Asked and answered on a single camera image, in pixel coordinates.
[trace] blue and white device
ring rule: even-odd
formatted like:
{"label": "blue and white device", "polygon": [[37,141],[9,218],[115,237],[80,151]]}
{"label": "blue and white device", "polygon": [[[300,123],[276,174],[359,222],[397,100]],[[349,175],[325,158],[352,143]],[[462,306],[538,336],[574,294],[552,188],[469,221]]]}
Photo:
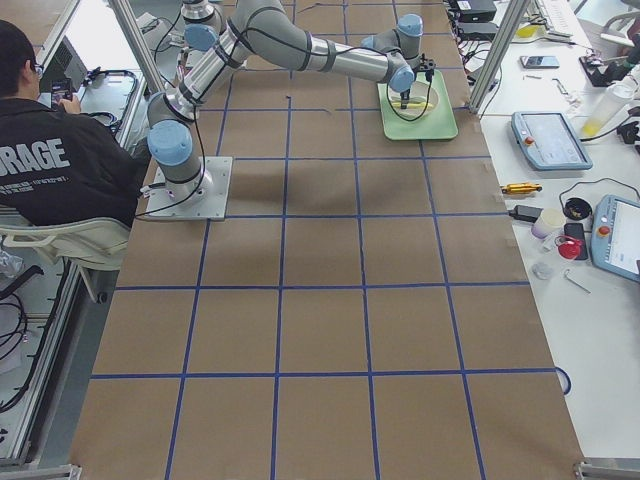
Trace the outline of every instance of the blue and white device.
{"label": "blue and white device", "polygon": [[593,166],[562,112],[515,112],[511,128],[536,170],[588,170]]}
{"label": "blue and white device", "polygon": [[640,203],[605,196],[593,216],[591,258],[596,267],[640,282]]}

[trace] white desk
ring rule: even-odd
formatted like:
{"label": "white desk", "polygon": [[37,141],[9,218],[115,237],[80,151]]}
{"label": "white desk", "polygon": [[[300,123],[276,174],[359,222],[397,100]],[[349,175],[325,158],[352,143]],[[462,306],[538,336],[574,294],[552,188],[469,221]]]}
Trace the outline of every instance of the white desk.
{"label": "white desk", "polygon": [[[568,5],[567,15],[575,21],[574,41],[589,45]],[[510,126],[512,112],[569,112],[570,105],[553,78],[559,78],[569,92],[581,97],[582,105],[573,112],[572,123],[582,126],[603,91],[591,86],[577,61],[584,52],[582,47],[541,40],[512,45],[503,60],[502,85],[482,119],[498,179],[503,185],[532,181],[543,186],[542,192],[534,195],[506,197],[509,208],[516,204],[560,208],[558,194],[583,180],[611,177],[640,187],[640,155],[613,134],[585,144],[594,166],[578,172],[536,171],[515,142]],[[525,71],[518,57],[532,54],[556,55],[561,68]],[[624,117],[623,113],[616,120]],[[579,196],[595,208],[607,193],[636,200],[633,191],[612,182],[581,185],[563,198]],[[544,253],[530,227],[513,222],[554,362],[573,382],[565,398],[583,453],[587,457],[640,458],[640,284],[597,269],[590,260],[569,262],[556,251]],[[558,273],[550,280],[539,280],[531,273],[536,261],[555,265]],[[565,280],[564,268],[570,268],[571,277],[592,294]]]}

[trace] green cutting board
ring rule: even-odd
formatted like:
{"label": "green cutting board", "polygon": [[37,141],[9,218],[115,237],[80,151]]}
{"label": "green cutting board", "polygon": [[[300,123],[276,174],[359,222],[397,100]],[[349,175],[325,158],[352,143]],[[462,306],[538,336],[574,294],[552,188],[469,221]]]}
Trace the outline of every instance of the green cutting board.
{"label": "green cutting board", "polygon": [[[424,73],[418,74],[418,80],[425,82]],[[399,118],[387,101],[387,84],[378,84],[380,111],[384,134],[390,140],[450,140],[458,135],[458,126],[453,116],[451,102],[447,94],[444,78],[439,70],[433,75],[431,88],[438,92],[438,106],[429,115],[420,120],[407,122]]]}

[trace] hand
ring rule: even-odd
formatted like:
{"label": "hand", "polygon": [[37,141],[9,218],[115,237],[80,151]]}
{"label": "hand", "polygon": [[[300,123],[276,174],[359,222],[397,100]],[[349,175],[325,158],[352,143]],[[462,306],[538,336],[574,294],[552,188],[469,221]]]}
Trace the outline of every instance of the hand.
{"label": "hand", "polygon": [[82,107],[80,106],[80,100],[75,93],[73,94],[73,98],[71,100],[63,98],[62,100],[60,100],[58,105],[64,108],[64,111],[67,113],[78,114],[82,110]]}

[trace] keyboard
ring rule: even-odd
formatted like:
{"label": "keyboard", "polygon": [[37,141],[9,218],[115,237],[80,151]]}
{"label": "keyboard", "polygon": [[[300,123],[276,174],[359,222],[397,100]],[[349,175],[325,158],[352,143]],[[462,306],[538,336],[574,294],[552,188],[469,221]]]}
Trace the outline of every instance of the keyboard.
{"label": "keyboard", "polygon": [[531,10],[533,15],[540,15],[546,25],[547,34],[561,38],[571,38],[571,28],[564,11],[567,0],[532,0]]}

